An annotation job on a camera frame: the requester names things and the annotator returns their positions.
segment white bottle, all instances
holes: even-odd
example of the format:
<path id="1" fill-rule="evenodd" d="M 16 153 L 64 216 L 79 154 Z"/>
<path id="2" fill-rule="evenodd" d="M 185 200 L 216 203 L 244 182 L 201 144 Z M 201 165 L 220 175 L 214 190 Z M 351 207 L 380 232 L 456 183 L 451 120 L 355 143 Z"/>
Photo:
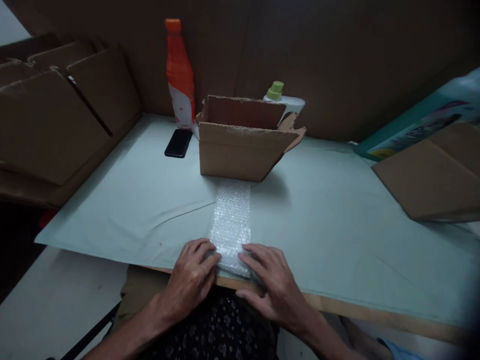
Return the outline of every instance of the white bottle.
<path id="1" fill-rule="evenodd" d="M 271 87 L 267 90 L 266 95 L 263 97 L 263 101 L 286 105 L 286 109 L 278 121 L 279 124 L 282 122 L 287 113 L 299 114 L 305 106 L 305 101 L 299 97 L 282 96 L 283 88 L 283 82 L 274 81 Z"/>

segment bubble wrap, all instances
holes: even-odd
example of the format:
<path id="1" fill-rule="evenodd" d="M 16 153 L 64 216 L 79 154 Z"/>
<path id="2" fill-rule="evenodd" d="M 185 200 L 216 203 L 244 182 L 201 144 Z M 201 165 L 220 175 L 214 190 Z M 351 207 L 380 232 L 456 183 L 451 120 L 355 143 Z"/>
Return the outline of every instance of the bubble wrap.
<path id="1" fill-rule="evenodd" d="M 222 179 L 218 186 L 210 241 L 221 254 L 218 266 L 234 274 L 249 277 L 249 268 L 240 261 L 242 244 L 250 243 L 250 184 Z"/>

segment brown wall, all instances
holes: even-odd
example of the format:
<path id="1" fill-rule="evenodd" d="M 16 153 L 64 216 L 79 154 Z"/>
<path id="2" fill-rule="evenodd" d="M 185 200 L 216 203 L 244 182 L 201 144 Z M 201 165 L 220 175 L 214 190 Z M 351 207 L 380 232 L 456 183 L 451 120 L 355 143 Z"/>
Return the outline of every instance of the brown wall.
<path id="1" fill-rule="evenodd" d="M 178 17 L 197 110 L 207 94 L 259 99 L 281 80 L 285 95 L 306 101 L 297 125 L 340 141 L 365 138 L 460 75 L 451 64 L 472 44 L 448 0 L 6 2 L 33 35 L 120 43 L 144 110 L 157 114 L 173 113 L 164 18 Z"/>

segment light green tablecloth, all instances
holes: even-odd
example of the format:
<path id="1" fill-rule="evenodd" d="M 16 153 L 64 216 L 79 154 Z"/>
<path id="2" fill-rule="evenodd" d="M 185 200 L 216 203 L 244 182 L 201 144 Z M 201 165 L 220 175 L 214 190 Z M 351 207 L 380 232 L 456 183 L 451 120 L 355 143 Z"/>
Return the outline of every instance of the light green tablecloth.
<path id="1" fill-rule="evenodd" d="M 144 116 L 36 241 L 172 268 L 186 241 L 207 236 L 218 180 L 200 175 L 196 138 L 184 159 L 164 156 L 167 120 Z M 305 138 L 251 185 L 250 215 L 252 242 L 282 249 L 303 291 L 468 325 L 479 239 L 410 220 L 350 145 Z"/>

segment green bottle cap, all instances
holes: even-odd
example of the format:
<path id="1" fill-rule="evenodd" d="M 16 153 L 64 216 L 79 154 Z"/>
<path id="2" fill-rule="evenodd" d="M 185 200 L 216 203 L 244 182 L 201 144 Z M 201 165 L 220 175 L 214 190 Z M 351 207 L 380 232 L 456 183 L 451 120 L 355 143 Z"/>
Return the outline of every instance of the green bottle cap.
<path id="1" fill-rule="evenodd" d="M 274 81 L 271 87 L 266 92 L 266 97 L 272 100 L 278 100 L 282 96 L 282 89 L 284 83 L 281 81 Z"/>

